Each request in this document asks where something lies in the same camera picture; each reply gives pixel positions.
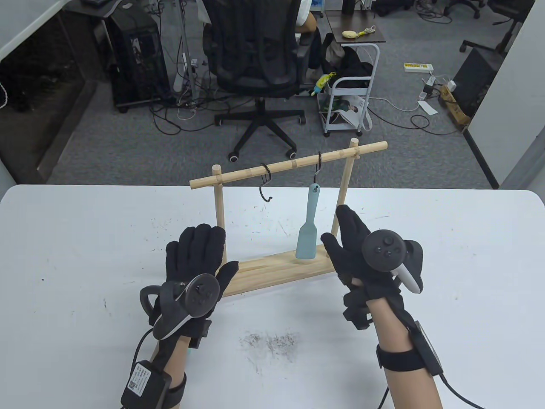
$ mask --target black glove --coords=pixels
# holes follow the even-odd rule
[[[366,318],[369,313],[367,301],[383,297],[399,301],[401,291],[391,274],[376,271],[365,261],[361,246],[371,232],[358,215],[345,204],[337,207],[336,214],[342,247],[331,233],[324,233],[321,239],[339,279],[350,289],[344,296],[347,307],[344,316],[357,329],[365,329],[371,322]],[[359,279],[363,286],[355,285],[354,278]]]
[[[200,224],[196,228],[186,228],[177,242],[170,242],[166,246],[167,281],[189,282],[199,274],[215,275],[220,284],[220,294],[217,298],[219,301],[238,271],[238,261],[231,261],[223,265],[216,275],[223,257],[224,244],[225,230],[221,227]],[[208,333],[211,321],[206,318],[210,317],[213,311],[214,308],[203,317],[190,319],[174,333],[174,336],[188,336],[191,338],[190,347],[198,347],[201,337]],[[160,303],[157,299],[149,324],[153,325],[160,314]]]

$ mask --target chair base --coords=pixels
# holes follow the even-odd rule
[[[503,39],[495,48],[487,47],[486,45],[481,45],[481,44],[473,43],[472,41],[464,40],[462,42],[462,45],[460,46],[460,52],[465,52],[468,47],[473,47],[473,48],[479,48],[482,50],[497,52],[499,55],[505,58],[505,56],[507,55],[507,52],[505,50],[507,49],[507,46],[509,45],[511,38],[513,37],[513,32],[515,28],[517,27],[518,22],[519,22],[518,20],[513,20],[513,22],[511,23],[511,27],[509,28],[507,33],[505,33]]]
[[[485,2],[483,0],[479,0],[479,7],[474,5],[471,0],[451,0],[449,2],[449,5],[445,7],[445,9],[443,10],[443,15],[448,16],[450,14],[451,7],[456,4],[464,4],[468,6],[469,8],[471,8],[475,12],[473,15],[474,19],[478,19],[481,17],[481,11],[479,10],[479,7],[483,8],[485,6]]]
[[[214,124],[219,127],[223,121],[252,121],[246,129],[233,151],[229,153],[229,161],[236,162],[239,157],[240,150],[250,139],[253,133],[259,127],[269,128],[276,136],[289,145],[290,149],[286,152],[286,156],[290,159],[295,158],[297,154],[297,145],[292,139],[273,121],[278,118],[299,117],[299,123],[306,123],[305,111],[303,110],[283,110],[283,111],[267,111],[265,109],[265,100],[256,98],[256,110],[236,113],[222,113],[214,116]]]

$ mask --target person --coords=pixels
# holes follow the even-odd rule
[[[303,33],[314,33],[312,43],[310,46],[310,56],[308,58],[308,68],[311,70],[317,70],[322,64],[321,49],[322,38],[318,29],[318,24],[314,15],[310,11],[312,0],[301,0],[299,6],[299,12],[297,14],[297,21],[295,22],[295,38],[297,42]],[[212,24],[203,0],[197,0],[198,13],[197,17],[205,24]]]
[[[351,289],[344,297],[345,305],[352,303],[355,298],[357,298],[356,301],[361,301],[365,294],[380,349],[390,353],[411,351],[414,346],[407,328],[394,314],[387,299],[380,296],[378,289],[379,286],[395,287],[395,291],[398,291],[392,276],[371,269],[361,254],[363,240],[370,234],[369,229],[346,205],[339,206],[336,209],[336,215],[341,230],[342,246],[329,233],[322,235],[322,242],[341,281],[348,284]],[[225,231],[222,228],[208,225],[188,227],[181,234],[178,242],[167,245],[167,280],[186,281],[199,272],[215,274],[220,268],[224,243]],[[216,276],[221,288],[218,299],[221,298],[237,270],[238,262],[236,261],[226,263],[219,269]],[[194,318],[173,335],[178,339],[174,352],[165,366],[165,372],[172,377],[171,389],[176,389],[185,382],[185,362],[191,342],[191,330],[184,327],[200,328],[203,321],[203,318]],[[384,371],[396,409],[442,408],[433,377],[425,368],[406,372],[388,369]]]

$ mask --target silicone spatula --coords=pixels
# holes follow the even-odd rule
[[[314,225],[314,216],[316,215],[319,195],[320,185],[318,183],[311,184],[308,188],[307,219],[305,224],[299,229],[297,249],[295,250],[295,257],[301,260],[316,258],[316,237],[318,230]]]

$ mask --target bag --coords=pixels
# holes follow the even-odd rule
[[[373,73],[373,64],[360,61],[355,50],[350,47],[340,47],[334,41],[333,33],[328,33],[322,43],[322,70],[324,74],[337,73],[328,81],[331,87],[342,77],[370,77]],[[369,80],[344,81],[341,85],[342,88],[367,88]]]

